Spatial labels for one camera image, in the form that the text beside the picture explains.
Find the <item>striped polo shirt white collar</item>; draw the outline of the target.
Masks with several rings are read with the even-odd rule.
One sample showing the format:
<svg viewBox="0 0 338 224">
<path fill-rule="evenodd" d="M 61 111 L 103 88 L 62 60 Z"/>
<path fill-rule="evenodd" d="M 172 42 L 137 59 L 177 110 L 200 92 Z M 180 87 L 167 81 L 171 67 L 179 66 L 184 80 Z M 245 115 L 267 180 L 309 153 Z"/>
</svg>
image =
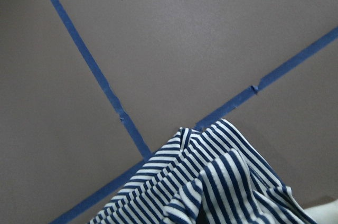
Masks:
<svg viewBox="0 0 338 224">
<path fill-rule="evenodd" d="M 180 128 L 91 223 L 337 223 L 337 202 L 302 208 L 228 121 Z"/>
</svg>

